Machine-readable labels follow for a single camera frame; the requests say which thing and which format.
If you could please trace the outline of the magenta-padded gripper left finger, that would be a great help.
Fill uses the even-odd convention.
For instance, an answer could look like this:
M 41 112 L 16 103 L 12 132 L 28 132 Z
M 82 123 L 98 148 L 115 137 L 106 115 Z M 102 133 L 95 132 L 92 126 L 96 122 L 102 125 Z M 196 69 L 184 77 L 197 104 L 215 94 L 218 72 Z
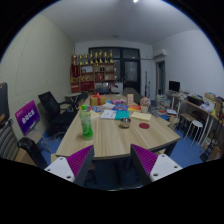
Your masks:
M 45 171 L 82 186 L 93 157 L 94 146 L 90 145 L 68 157 L 58 157 Z

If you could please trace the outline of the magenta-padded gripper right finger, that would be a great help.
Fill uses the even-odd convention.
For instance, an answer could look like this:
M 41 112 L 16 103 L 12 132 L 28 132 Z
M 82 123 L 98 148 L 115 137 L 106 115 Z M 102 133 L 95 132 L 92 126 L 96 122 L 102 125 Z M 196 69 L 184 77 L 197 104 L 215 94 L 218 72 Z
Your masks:
M 144 185 L 157 181 L 182 169 L 166 154 L 156 155 L 140 146 L 130 147 L 133 163 Z

